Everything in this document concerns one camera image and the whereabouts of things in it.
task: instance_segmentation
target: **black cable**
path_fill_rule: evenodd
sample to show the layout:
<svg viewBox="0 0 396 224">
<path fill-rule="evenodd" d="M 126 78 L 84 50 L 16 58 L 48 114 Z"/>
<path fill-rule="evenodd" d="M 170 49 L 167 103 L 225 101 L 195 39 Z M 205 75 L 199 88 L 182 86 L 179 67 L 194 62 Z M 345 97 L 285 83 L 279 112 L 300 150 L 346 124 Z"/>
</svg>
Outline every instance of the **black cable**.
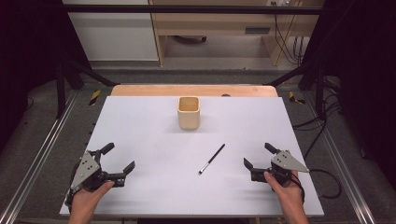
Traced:
<svg viewBox="0 0 396 224">
<path fill-rule="evenodd" d="M 303 186 L 301 185 L 300 179 L 297 178 L 297 180 L 298 180 L 298 182 L 292 178 L 290 179 L 291 182 L 293 182 L 295 185 L 297 185 L 300 188 L 301 199 L 303 200 L 303 203 L 304 203 L 305 202 L 305 190 L 304 190 Z"/>
<path fill-rule="evenodd" d="M 323 126 L 324 122 L 320 123 L 318 126 L 315 126 L 313 128 L 309 128 L 309 129 L 299 129 L 299 128 L 293 128 L 293 130 L 295 131 L 302 131 L 302 132 L 308 132 L 308 131 L 313 131 L 317 128 L 320 128 L 321 126 Z"/>
<path fill-rule="evenodd" d="M 303 55 L 303 44 L 304 44 L 304 37 L 301 36 L 301 39 L 300 39 L 300 50 L 299 50 L 299 55 L 298 55 L 299 64 L 301 64 L 303 62 L 303 57 L 304 57 L 304 55 Z"/>
<path fill-rule="evenodd" d="M 276 18 L 276 14 L 274 15 L 274 17 L 275 17 L 275 40 L 276 40 L 276 43 L 279 45 L 280 49 L 282 50 L 282 52 L 283 52 L 283 54 L 285 55 L 285 57 L 286 57 L 286 59 L 288 60 L 288 62 L 289 62 L 289 63 L 292 63 L 292 64 L 297 64 L 297 63 L 295 62 L 295 60 L 294 60 L 294 62 L 291 62 L 291 61 L 290 61 L 290 59 L 289 59 L 288 55 L 286 54 L 285 50 L 283 50 L 282 46 L 279 44 L 279 41 L 277 40 L 277 33 L 279 32 L 280 38 L 281 38 L 282 41 L 283 41 L 283 44 L 284 44 L 284 46 L 285 46 L 285 48 L 286 48 L 286 51 L 288 52 L 289 56 L 292 58 L 292 56 L 291 56 L 291 54 L 290 54 L 290 52 L 289 52 L 288 46 L 286 45 L 286 42 L 285 42 L 285 40 L 284 40 L 282 34 L 280 33 L 279 28 L 277 27 L 277 18 Z"/>
<path fill-rule="evenodd" d="M 315 137 L 314 141 L 311 143 L 311 146 L 309 146 L 308 150 L 305 152 L 304 154 L 304 160 L 306 159 L 306 157 L 308 156 L 309 152 L 312 150 L 312 148 L 314 147 L 314 144 L 318 141 L 320 135 L 323 133 L 324 128 L 326 127 L 326 120 L 323 123 L 322 128 L 320 129 L 320 132 L 318 133 L 318 135 Z"/>
<path fill-rule="evenodd" d="M 320 172 L 320 173 L 329 175 L 335 180 L 335 182 L 338 185 L 338 191 L 337 191 L 336 194 L 334 194 L 334 195 L 324 195 L 324 194 L 319 193 L 319 197 L 322 197 L 322 198 L 325 198 L 325 199 L 335 199 L 335 198 L 338 198 L 341 195 L 341 192 L 342 192 L 341 183 L 340 183 L 340 181 L 338 180 L 338 178 L 335 175 L 333 175 L 332 173 L 330 173 L 328 171 L 321 170 L 321 169 L 311 169 L 309 172 L 310 173 L 312 173 L 312 172 Z"/>
</svg>

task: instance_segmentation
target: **gray floor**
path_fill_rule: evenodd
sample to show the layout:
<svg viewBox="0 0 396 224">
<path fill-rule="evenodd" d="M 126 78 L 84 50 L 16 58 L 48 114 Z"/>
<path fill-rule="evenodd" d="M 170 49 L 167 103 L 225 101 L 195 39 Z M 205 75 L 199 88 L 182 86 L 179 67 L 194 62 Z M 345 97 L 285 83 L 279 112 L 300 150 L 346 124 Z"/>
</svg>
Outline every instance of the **gray floor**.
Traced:
<svg viewBox="0 0 396 224">
<path fill-rule="evenodd" d="M 172 49 L 167 50 L 168 62 L 173 59 L 176 62 L 177 58 L 189 61 L 190 66 L 195 64 L 190 70 L 182 66 L 177 67 L 177 63 L 173 63 L 172 65 L 172 62 L 170 62 L 164 68 L 159 68 L 157 65 L 153 66 L 149 63 L 139 63 L 140 65 L 143 64 L 144 68 L 138 66 L 138 69 L 134 70 L 131 70 L 128 66 L 117 67 L 118 70 L 114 70 L 115 67 L 103 67 L 100 64 L 102 67 L 98 67 L 100 69 L 97 71 L 103 76 L 121 83 L 262 84 L 285 74 L 288 69 L 293 67 L 291 64 L 285 64 L 284 67 L 281 65 L 275 69 L 268 69 L 270 65 L 265 52 L 252 52 L 253 48 L 245 47 L 241 43 L 247 41 L 245 39 L 213 37 L 208 38 L 208 41 L 215 43 L 230 41 L 229 44 L 236 41 L 235 45 L 243 46 L 243 50 L 236 48 L 227 52 L 227 54 L 219 52 L 225 49 L 216 49 L 213 52 L 206 52 L 200 48 L 191 50 L 196 47 L 192 47 L 190 43 L 178 45 L 178 42 L 175 40 L 171 44 L 176 45 L 175 48 L 179 49 L 174 49 L 174 51 Z M 207 51 L 212 50 L 210 46 L 206 46 L 206 48 Z M 194 52 L 197 52 L 197 50 L 200 51 L 199 59 L 193 57 L 195 55 Z M 234 55 L 245 56 L 240 56 L 240 60 L 235 61 L 233 61 L 233 57 L 231 60 L 230 57 L 225 57 L 225 55 L 232 53 Z M 218 61 L 222 66 L 206 66 L 205 61 L 208 61 L 207 57 L 213 54 L 218 54 L 218 56 L 214 57 L 216 60 L 212 58 L 212 61 Z M 238 62 L 239 64 L 233 65 L 235 66 L 233 68 L 226 69 L 227 66 L 224 65 L 226 63 L 223 62 L 227 61 L 235 64 Z M 267 66 L 267 68 L 261 70 L 261 66 Z M 83 90 L 77 91 L 76 102 L 67 121 L 54 142 L 46 161 L 43 163 L 41 172 L 38 174 L 35 183 L 28 190 L 29 194 L 25 198 L 23 206 L 18 210 L 17 222 L 34 223 L 36 221 L 36 223 L 44 223 L 44 219 L 46 219 L 49 223 L 55 223 L 55 220 L 65 220 L 65 217 L 59 217 L 58 213 L 64 199 L 63 192 L 68 186 L 71 168 L 84 151 L 86 143 L 90 140 L 90 132 L 94 128 L 94 123 L 97 121 L 106 96 L 111 92 L 111 88 L 98 84 L 85 76 L 84 80 L 86 84 Z M 292 85 L 293 81 L 295 79 L 289 81 L 289 84 L 281 85 L 278 88 L 278 94 L 284 98 L 291 123 L 297 124 L 312 119 L 313 115 L 309 105 L 299 105 L 289 101 L 289 90 L 295 90 L 295 87 Z M 98 101 L 96 105 L 88 105 L 95 90 L 101 90 Z M 69 89 L 66 92 L 69 95 L 76 93 L 76 91 L 70 91 Z M 312 91 L 295 91 L 294 93 L 297 99 L 305 99 L 313 95 Z M 32 106 L 25 112 L 20 125 L 0 156 L 0 176 L 2 177 L 0 178 L 0 184 L 2 186 L 0 189 L 0 211 L 5 211 L 9 202 L 12 200 L 25 174 L 29 171 L 30 165 L 35 160 L 35 155 L 45 141 L 47 133 L 55 122 L 57 109 L 55 83 L 50 82 L 36 88 L 30 92 L 29 96 L 31 97 L 30 104 Z M 335 101 L 335 98 L 330 98 L 329 104 L 333 101 Z M 343 115 L 338 113 L 338 111 L 333 112 L 329 116 L 326 129 L 331 134 L 333 141 L 346 161 L 347 168 L 352 173 L 364 200 L 367 202 L 375 218 L 375 222 L 396 223 L 395 191 L 389 185 L 374 161 L 363 160 L 361 158 L 357 142 L 350 132 Z M 305 153 L 318 134 L 318 129 L 313 131 L 296 131 L 295 134 L 302 152 Z M 337 170 L 332 163 L 322 137 L 319 138 L 305 162 L 310 169 L 320 168 L 337 175 Z M 312 178 L 320 193 L 326 195 L 336 192 L 334 181 L 326 175 L 312 174 Z M 325 216 L 311 217 L 310 221 L 312 223 L 361 223 L 352 206 L 350 195 L 347 195 L 344 189 L 339 198 L 332 200 L 320 198 L 320 201 Z M 276 217 L 272 217 L 262 218 L 262 223 L 278 222 Z"/>
</svg>

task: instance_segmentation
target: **finger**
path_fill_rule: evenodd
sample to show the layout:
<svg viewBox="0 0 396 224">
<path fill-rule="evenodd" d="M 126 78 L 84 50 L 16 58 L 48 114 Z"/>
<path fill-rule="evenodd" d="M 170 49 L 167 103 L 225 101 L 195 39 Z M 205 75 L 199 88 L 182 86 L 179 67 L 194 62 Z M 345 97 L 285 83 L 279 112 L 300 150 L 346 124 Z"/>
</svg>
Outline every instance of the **finger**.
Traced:
<svg viewBox="0 0 396 224">
<path fill-rule="evenodd" d="M 264 177 L 267 180 L 267 183 L 271 186 L 271 188 L 275 192 L 279 192 L 282 189 L 282 186 L 277 183 L 276 179 L 268 172 L 264 172 Z"/>
<path fill-rule="evenodd" d="M 111 188 L 113 188 L 114 184 L 115 183 L 113 181 L 104 183 L 99 189 L 95 191 L 95 194 L 102 198 Z"/>
</svg>

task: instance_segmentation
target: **desk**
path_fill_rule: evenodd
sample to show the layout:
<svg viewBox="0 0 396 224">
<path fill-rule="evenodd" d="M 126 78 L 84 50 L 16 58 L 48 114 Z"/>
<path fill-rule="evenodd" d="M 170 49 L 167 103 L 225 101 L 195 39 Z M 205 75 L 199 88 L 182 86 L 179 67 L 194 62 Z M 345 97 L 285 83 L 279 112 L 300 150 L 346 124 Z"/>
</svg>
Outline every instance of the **desk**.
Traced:
<svg viewBox="0 0 396 224">
<path fill-rule="evenodd" d="M 200 6 L 271 6 L 269 0 L 149 0 L 151 5 L 200 5 Z M 324 0 L 290 0 L 289 7 L 321 7 Z M 277 34 L 274 15 L 269 14 L 183 14 L 152 13 L 154 34 L 160 64 L 163 65 L 167 37 L 169 35 L 259 35 L 265 44 L 272 65 L 278 65 L 282 50 L 286 47 Z M 277 28 L 283 38 L 311 36 L 318 16 L 278 15 Z M 256 33 L 248 28 L 259 28 Z"/>
<path fill-rule="evenodd" d="M 165 87 L 177 90 L 177 85 L 147 88 Z M 120 86 L 113 93 L 133 88 Z M 269 167 L 274 155 L 263 147 L 265 142 L 288 149 L 297 160 L 303 161 L 281 98 L 200 96 L 201 126 L 186 132 L 177 125 L 178 96 L 115 96 L 113 93 L 106 99 L 87 149 L 95 150 L 114 142 L 115 148 L 102 157 L 103 169 L 117 173 L 132 160 L 136 167 L 128 175 L 124 188 L 105 195 L 95 214 L 107 217 L 282 214 L 271 188 L 251 182 L 243 164 L 246 157 L 257 167 Z M 225 148 L 198 175 L 223 143 Z M 306 192 L 306 213 L 323 215 L 310 175 L 300 174 L 300 179 Z M 68 214 L 65 206 L 61 214 Z"/>
</svg>

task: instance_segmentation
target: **black curtain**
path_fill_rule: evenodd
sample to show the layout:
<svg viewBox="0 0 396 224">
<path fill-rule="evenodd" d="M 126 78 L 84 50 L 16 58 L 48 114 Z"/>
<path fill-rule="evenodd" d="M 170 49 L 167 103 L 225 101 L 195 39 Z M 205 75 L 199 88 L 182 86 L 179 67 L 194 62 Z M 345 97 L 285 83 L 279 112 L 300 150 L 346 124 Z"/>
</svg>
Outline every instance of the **black curtain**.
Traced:
<svg viewBox="0 0 396 224">
<path fill-rule="evenodd" d="M 61 62 L 91 68 L 67 13 L 45 10 L 43 4 L 0 1 L 0 151 L 18 125 L 31 89 L 55 79 Z"/>
<path fill-rule="evenodd" d="M 326 3 L 337 4 L 337 1 Z M 341 103 L 362 151 L 377 161 L 396 188 L 396 10 L 392 0 L 357 0 L 321 52 L 325 75 L 341 81 Z M 319 18 L 310 47 L 336 20 Z M 305 60 L 314 55 L 309 49 Z M 315 81 L 315 74 L 303 79 Z"/>
</svg>

